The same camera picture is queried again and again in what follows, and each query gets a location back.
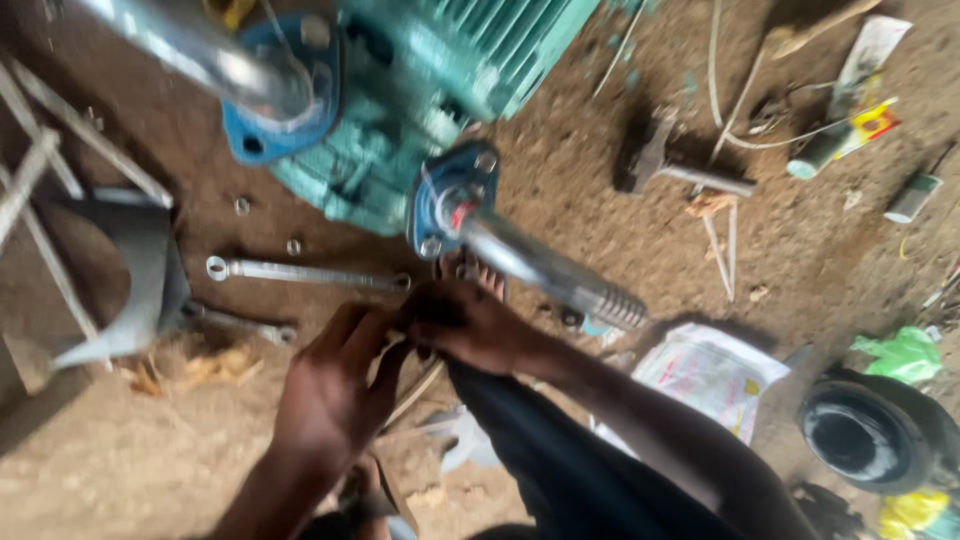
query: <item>combination wrench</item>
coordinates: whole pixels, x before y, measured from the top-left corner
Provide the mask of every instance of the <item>combination wrench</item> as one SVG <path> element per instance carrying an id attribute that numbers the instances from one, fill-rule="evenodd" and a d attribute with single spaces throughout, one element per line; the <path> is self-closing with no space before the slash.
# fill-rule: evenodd
<path id="1" fill-rule="evenodd" d="M 286 325 L 274 326 L 258 323 L 249 319 L 241 319 L 234 315 L 214 311 L 193 300 L 183 306 L 183 314 L 190 319 L 205 321 L 216 327 L 257 333 L 275 345 L 289 345 L 294 339 L 297 339 L 297 330 L 294 329 L 294 327 Z"/>
<path id="2" fill-rule="evenodd" d="M 222 282 L 230 276 L 246 276 L 248 278 L 281 280 L 284 282 L 361 286 L 394 292 L 408 291 L 411 285 L 409 274 L 397 274 L 392 277 L 374 276 L 328 268 L 311 268 L 264 260 L 219 258 L 216 256 L 206 260 L 206 273 L 217 282 Z"/>

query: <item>hammer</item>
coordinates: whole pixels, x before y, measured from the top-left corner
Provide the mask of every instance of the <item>hammer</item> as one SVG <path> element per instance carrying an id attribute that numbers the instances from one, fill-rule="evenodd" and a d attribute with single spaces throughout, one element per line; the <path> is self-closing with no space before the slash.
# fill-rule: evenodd
<path id="1" fill-rule="evenodd" d="M 639 195 L 647 181 L 655 176 L 666 175 L 693 184 L 702 184 L 719 191 L 727 191 L 741 197 L 754 194 L 756 182 L 743 178 L 707 171 L 687 164 L 675 163 L 666 157 L 666 139 L 677 123 L 675 110 L 669 110 L 661 119 L 654 119 L 647 130 L 648 141 L 634 155 L 625 179 L 615 188 L 622 193 Z"/>

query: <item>red marking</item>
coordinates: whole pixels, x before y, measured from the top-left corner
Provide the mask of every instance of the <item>red marking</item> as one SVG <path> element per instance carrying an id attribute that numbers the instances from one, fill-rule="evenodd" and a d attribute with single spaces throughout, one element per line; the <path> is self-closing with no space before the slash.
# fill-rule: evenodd
<path id="1" fill-rule="evenodd" d="M 471 213 L 475 208 L 477 208 L 477 204 L 473 201 L 465 201 L 457 205 L 457 208 L 454 209 L 450 215 L 450 227 L 452 227 L 454 231 L 460 231 L 460 224 L 464 222 L 467 214 Z"/>

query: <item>hand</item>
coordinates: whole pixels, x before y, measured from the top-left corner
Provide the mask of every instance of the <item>hand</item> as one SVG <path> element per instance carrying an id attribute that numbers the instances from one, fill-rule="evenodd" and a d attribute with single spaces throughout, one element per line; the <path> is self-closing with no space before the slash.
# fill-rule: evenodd
<path id="1" fill-rule="evenodd" d="M 418 346 L 438 349 L 495 375 L 526 372 L 533 358 L 563 346 L 475 282 L 425 283 L 402 311 L 412 321 L 407 335 Z"/>
<path id="2" fill-rule="evenodd" d="M 367 386 L 367 372 L 395 319 L 379 307 L 344 305 L 294 356 L 272 453 L 300 463 L 305 474 L 339 475 L 353 464 L 393 410 L 400 366 L 413 347 L 408 341 L 391 347 Z"/>

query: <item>printed plastic sack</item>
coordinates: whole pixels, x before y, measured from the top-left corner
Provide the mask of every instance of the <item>printed plastic sack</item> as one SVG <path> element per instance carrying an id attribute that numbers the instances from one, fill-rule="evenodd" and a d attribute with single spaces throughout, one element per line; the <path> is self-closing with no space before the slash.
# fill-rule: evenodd
<path id="1" fill-rule="evenodd" d="M 749 445 L 760 394 L 788 373 L 788 367 L 753 346 L 690 323 L 669 332 L 640 362 L 633 379 L 699 410 Z M 594 431 L 633 454 L 606 426 Z"/>
<path id="2" fill-rule="evenodd" d="M 888 341 L 858 335 L 851 350 L 877 356 L 877 361 L 867 368 L 867 375 L 882 375 L 907 384 L 930 379 L 941 367 L 936 344 L 917 327 L 903 327 Z"/>
<path id="3" fill-rule="evenodd" d="M 877 533 L 887 540 L 913 540 L 916 537 L 913 531 L 930 527 L 949 503 L 946 493 L 934 489 L 887 497 L 877 518 Z"/>

